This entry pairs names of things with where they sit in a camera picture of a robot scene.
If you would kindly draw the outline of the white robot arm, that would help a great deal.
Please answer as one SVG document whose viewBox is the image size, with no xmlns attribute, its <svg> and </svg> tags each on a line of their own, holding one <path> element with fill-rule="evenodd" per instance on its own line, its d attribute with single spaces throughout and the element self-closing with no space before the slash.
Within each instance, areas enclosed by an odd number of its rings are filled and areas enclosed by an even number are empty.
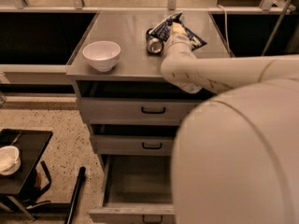
<svg viewBox="0 0 299 224">
<path fill-rule="evenodd" d="M 176 224 L 299 224 L 299 56 L 198 59 L 175 23 L 161 72 L 215 94 L 174 141 Z"/>
</svg>

